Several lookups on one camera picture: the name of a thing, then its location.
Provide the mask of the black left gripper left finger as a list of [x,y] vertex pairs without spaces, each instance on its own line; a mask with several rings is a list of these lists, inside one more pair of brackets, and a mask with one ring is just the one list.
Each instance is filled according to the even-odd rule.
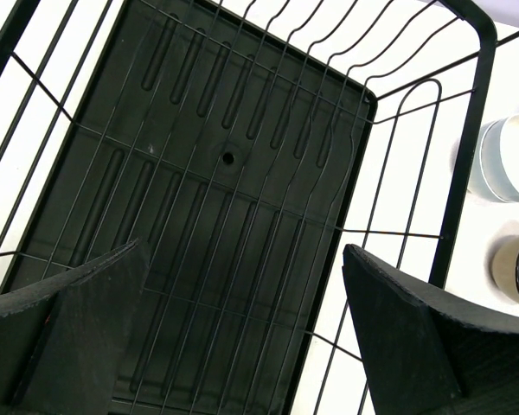
[[0,414],[106,414],[149,269],[135,239],[0,295]]

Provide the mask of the pale blue white bowl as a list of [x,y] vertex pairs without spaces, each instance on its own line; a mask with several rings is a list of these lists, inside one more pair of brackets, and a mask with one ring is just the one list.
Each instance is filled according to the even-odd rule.
[[519,203],[519,113],[481,126],[468,190],[487,201]]

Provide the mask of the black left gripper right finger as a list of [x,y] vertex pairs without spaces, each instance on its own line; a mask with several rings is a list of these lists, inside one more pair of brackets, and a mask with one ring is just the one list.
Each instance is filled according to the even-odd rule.
[[343,282],[378,414],[519,414],[519,316],[400,271],[357,245]]

